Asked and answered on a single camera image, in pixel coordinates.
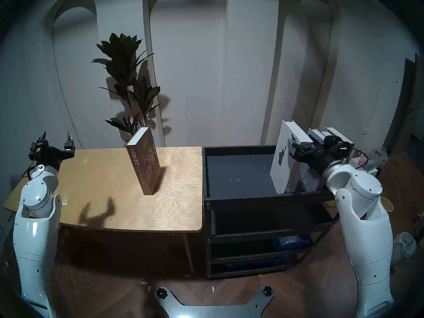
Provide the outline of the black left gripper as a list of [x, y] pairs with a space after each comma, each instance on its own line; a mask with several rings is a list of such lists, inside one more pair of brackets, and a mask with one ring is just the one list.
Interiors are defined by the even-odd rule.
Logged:
[[[36, 146], [47, 146], [47, 140], [45, 139], [46, 132], [44, 132], [37, 140]], [[66, 142], [64, 144], [64, 150], [48, 146], [43, 148], [30, 148], [30, 160], [35, 162], [35, 165], [44, 165], [53, 167], [56, 171], [59, 171], [61, 163], [64, 160], [74, 158], [75, 156], [75, 144], [71, 133], [67, 132]]]

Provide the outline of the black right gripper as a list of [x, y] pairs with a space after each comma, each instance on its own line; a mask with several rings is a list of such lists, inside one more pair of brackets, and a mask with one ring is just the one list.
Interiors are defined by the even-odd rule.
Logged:
[[300, 163], [307, 164], [315, 171], [325, 171], [335, 158], [329, 150], [322, 146], [313, 148], [313, 141], [296, 142], [288, 139], [288, 152], [292, 154], [292, 158]]

